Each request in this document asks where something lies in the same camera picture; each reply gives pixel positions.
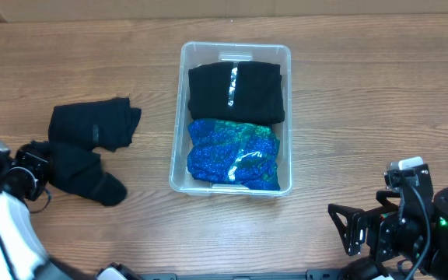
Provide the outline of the black taped garment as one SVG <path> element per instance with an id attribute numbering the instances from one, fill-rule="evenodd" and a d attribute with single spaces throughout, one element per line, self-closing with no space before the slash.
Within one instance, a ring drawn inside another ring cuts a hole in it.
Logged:
<path id="1" fill-rule="evenodd" d="M 51 142 L 97 147 L 109 151 L 128 147 L 141 120 L 142 110 L 128 98 L 56 106 L 48 128 Z"/>

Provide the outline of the small black garment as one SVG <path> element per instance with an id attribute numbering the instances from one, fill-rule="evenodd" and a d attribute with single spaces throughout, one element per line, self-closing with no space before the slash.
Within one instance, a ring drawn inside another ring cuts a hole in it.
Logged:
<path id="1" fill-rule="evenodd" d="M 50 158 L 49 182 L 57 189 L 103 206 L 118 205 L 127 197 L 127 188 L 103 170 L 99 154 L 60 142 L 32 141 L 30 145 Z"/>

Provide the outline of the blue green sparkly fabric bundle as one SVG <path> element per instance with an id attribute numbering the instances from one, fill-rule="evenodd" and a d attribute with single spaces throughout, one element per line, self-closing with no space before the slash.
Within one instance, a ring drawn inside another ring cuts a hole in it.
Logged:
<path id="1" fill-rule="evenodd" d="M 198 119 L 188 127 L 192 149 L 187 170 L 195 180 L 279 191 L 280 140 L 268 126 Z"/>

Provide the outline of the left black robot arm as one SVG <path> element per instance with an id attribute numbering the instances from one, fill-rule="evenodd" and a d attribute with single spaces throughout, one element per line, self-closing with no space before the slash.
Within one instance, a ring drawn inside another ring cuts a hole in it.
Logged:
<path id="1" fill-rule="evenodd" d="M 39 198 L 49 173 L 50 161 L 29 145 L 11 157 L 11 149 L 0 142 L 0 279 L 141 280 L 122 264 L 88 275 L 47 253 L 33 230 L 26 201 Z"/>

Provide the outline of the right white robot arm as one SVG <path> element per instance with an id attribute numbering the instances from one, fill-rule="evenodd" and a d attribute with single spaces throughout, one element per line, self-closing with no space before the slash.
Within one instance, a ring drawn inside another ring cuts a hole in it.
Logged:
<path id="1" fill-rule="evenodd" d="M 448 279 L 448 187 L 433 190 L 420 157 L 389 163 L 377 191 L 380 206 L 364 211 L 330 204 L 345 253 L 369 256 L 342 268 L 341 279 L 412 279 L 416 272 Z"/>

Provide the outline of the black ribbed garment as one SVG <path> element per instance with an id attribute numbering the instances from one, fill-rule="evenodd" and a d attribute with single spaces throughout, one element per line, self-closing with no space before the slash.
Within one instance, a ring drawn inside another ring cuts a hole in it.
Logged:
<path id="1" fill-rule="evenodd" d="M 189 70 L 188 78 L 187 107 L 195 120 L 214 118 L 259 125 L 285 120 L 278 64 L 216 62 Z"/>

